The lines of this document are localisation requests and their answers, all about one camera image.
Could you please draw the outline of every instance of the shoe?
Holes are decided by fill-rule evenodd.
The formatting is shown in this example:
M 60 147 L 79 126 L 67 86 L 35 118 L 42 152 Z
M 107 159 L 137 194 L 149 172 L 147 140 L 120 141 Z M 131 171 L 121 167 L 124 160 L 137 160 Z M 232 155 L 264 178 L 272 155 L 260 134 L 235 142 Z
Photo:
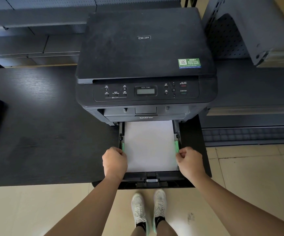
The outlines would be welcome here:
M 155 218 L 162 216 L 165 218 L 167 209 L 167 199 L 165 191 L 162 189 L 158 189 L 155 191 L 154 194 L 154 217 L 153 217 L 153 230 L 157 233 L 156 225 L 155 225 Z
M 134 216 L 134 226 L 138 223 L 145 222 L 146 223 L 146 236 L 149 234 L 149 228 L 146 221 L 146 214 L 144 209 L 144 199 L 140 193 L 134 194 L 131 201 L 131 208 Z

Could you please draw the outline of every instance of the black sock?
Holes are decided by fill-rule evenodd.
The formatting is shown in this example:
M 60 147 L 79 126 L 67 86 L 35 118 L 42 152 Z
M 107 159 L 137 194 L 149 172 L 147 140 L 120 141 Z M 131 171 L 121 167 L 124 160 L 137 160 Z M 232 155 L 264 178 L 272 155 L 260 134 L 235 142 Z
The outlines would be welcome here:
M 136 224 L 136 227 L 137 226 L 141 226 L 144 229 L 144 232 L 146 232 L 146 222 L 140 222 L 140 223 Z
M 159 216 L 159 217 L 156 217 L 156 218 L 155 218 L 155 225 L 156 225 L 156 228 L 157 228 L 158 224 L 159 224 L 162 220 L 165 220 L 165 217 Z

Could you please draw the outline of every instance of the green sticker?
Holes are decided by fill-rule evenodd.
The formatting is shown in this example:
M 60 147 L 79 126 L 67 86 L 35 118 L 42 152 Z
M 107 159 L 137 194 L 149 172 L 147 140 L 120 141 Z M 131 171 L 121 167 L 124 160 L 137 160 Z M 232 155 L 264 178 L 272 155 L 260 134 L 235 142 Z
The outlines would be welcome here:
M 199 58 L 196 59 L 178 59 L 178 64 L 180 69 L 187 68 L 201 68 L 201 63 Z

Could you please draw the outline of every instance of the printer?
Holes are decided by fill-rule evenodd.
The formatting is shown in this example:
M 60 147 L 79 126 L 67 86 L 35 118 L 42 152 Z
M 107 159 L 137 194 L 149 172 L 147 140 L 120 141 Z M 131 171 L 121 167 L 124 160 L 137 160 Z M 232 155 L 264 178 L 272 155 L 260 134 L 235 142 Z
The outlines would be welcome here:
M 176 150 L 183 147 L 179 123 L 217 95 L 216 67 L 195 7 L 90 13 L 76 78 L 78 103 L 119 125 L 120 148 L 126 122 L 164 120 L 172 120 Z M 185 180 L 178 170 L 124 178 L 144 188 L 191 187 Z

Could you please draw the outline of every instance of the front panel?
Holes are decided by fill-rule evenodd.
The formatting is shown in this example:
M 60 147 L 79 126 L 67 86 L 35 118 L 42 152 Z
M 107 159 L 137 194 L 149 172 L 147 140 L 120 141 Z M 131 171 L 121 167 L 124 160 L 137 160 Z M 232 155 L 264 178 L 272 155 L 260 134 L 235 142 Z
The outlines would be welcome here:
M 199 96 L 199 80 L 194 77 L 119 79 L 98 81 L 93 97 L 96 102 L 190 99 Z

